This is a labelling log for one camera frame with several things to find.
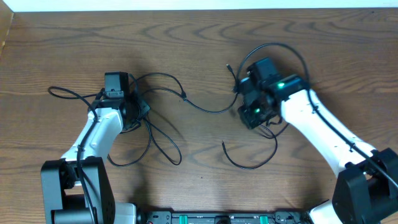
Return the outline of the cardboard box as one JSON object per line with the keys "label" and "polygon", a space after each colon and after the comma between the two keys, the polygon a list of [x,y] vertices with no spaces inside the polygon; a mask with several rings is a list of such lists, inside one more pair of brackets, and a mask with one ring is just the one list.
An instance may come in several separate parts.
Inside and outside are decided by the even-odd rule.
{"label": "cardboard box", "polygon": [[0,53],[2,53],[9,35],[14,12],[1,0],[0,2]]}

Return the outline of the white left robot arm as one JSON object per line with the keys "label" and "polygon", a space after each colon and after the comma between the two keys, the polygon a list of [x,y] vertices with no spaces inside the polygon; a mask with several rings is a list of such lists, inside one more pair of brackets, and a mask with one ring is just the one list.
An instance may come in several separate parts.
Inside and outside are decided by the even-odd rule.
{"label": "white left robot arm", "polygon": [[88,104],[85,127],[58,160],[41,171],[46,223],[137,223],[137,208],[114,199],[105,163],[114,140],[140,125],[149,106],[130,89],[134,77],[108,72],[104,88]]}

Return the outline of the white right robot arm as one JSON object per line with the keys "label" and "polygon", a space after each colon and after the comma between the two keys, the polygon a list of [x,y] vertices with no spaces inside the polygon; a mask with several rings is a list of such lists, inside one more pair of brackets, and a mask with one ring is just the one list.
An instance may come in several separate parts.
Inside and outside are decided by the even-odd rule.
{"label": "white right robot arm", "polygon": [[238,83],[243,123],[253,129],[275,116],[298,129],[327,161],[337,181],[332,199],[308,212],[312,223],[379,223],[397,212],[397,154],[379,151],[341,123],[298,75],[283,77],[270,58]]}

